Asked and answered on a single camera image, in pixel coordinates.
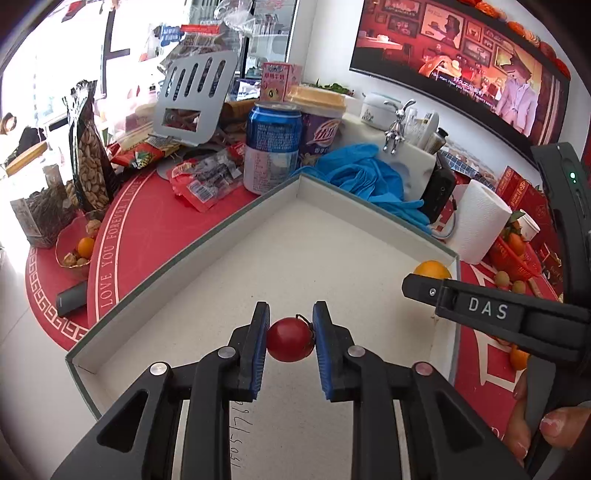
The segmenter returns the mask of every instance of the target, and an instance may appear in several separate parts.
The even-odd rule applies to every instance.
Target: sunflower seed bag
[[[119,188],[119,179],[96,130],[95,90],[96,81],[82,80],[63,99],[68,108],[74,188],[78,202],[86,212],[107,207]]]

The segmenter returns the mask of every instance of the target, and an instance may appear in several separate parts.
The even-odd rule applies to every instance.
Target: black speaker
[[[456,176],[447,160],[438,152],[435,168],[421,197],[425,204],[419,208],[420,212],[427,215],[430,223],[437,222],[455,187]]]

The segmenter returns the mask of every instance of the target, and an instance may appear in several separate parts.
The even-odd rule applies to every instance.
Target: white bottle
[[[417,118],[407,125],[404,139],[415,147],[424,150],[431,136],[437,131],[437,127],[439,127],[439,114],[437,112],[428,113],[425,118]]]

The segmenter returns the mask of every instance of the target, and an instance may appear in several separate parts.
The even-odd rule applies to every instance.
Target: television screen
[[[504,23],[456,0],[366,0],[351,69],[435,97],[529,158],[532,145],[560,136],[567,78]]]

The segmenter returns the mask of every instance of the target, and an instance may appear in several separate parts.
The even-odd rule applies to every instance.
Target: cherry tomato
[[[314,330],[302,315],[277,320],[267,332],[267,350],[280,362],[297,362],[314,349]]]

